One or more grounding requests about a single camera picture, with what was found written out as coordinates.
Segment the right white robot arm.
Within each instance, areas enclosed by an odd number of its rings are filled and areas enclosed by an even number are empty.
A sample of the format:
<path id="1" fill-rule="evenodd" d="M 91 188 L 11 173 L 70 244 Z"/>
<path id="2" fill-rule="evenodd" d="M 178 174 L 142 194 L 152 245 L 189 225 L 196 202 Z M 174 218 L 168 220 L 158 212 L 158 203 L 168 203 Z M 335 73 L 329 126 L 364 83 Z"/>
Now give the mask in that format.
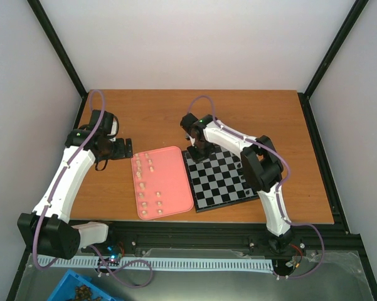
<path id="1" fill-rule="evenodd" d="M 197 119 L 188 113 L 182 117 L 180 126 L 191 141 L 188 152 L 194 161 L 207 159 L 215 145 L 240 159 L 243 177 L 262 203 L 269 248 L 275 254 L 283 253 L 294 235 L 282 196 L 283 159 L 276 153 L 270 138 L 247 136 L 212 115 Z"/>

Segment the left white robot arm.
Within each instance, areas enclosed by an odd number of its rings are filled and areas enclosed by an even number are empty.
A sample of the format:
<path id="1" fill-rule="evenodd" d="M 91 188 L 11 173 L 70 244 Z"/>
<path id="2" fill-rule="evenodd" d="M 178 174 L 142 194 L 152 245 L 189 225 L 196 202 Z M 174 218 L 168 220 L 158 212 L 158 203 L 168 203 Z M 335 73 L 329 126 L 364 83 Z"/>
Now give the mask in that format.
<path id="1" fill-rule="evenodd" d="M 20 214 L 17 226 L 25 245 L 35 255 L 71 259 L 77 251 L 96 244 L 102 251 L 114 251 L 118 237 L 105 223 L 88 222 L 72 226 L 70 213 L 82 182 L 100 162 L 132 157 L 132 141 L 118 138 L 118 118 L 93 110 L 89 123 L 67 136 L 61 163 L 44 196 L 31 213 Z"/>

